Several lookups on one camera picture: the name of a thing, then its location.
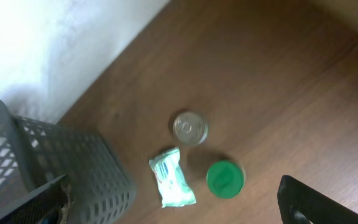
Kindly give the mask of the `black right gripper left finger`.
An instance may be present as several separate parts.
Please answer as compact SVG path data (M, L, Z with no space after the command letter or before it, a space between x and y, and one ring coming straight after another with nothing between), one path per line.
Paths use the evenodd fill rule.
M61 175L0 209L0 224L66 223L72 204L71 183Z

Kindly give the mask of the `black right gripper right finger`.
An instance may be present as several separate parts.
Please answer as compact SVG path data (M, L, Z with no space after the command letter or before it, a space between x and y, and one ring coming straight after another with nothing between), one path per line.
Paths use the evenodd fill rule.
M283 175L277 192L283 224L358 224L358 214L292 176Z

